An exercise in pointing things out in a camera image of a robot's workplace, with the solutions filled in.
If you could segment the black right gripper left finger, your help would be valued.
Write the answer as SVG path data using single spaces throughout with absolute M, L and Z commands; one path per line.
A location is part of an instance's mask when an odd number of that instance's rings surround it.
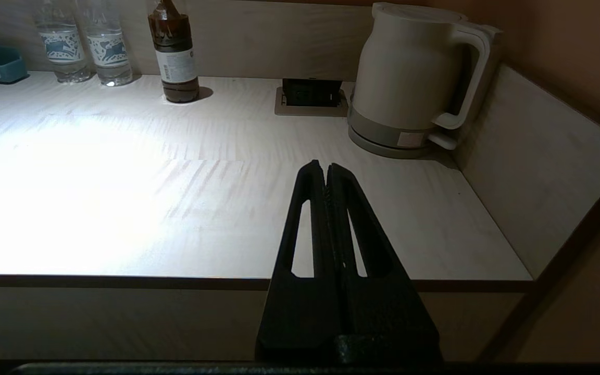
M 257 333 L 255 358 L 258 361 L 323 364 L 335 360 L 335 339 L 342 328 L 339 278 L 324 188 L 326 179 L 319 161 L 312 160 L 302 166 L 293 187 Z M 310 204 L 314 260 L 311 278 L 300 278 L 292 271 L 305 202 Z

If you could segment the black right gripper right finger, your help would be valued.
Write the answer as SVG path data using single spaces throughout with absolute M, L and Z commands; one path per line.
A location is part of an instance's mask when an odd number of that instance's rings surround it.
M 328 214 L 344 364 L 440 364 L 440 335 L 355 175 L 331 164 Z

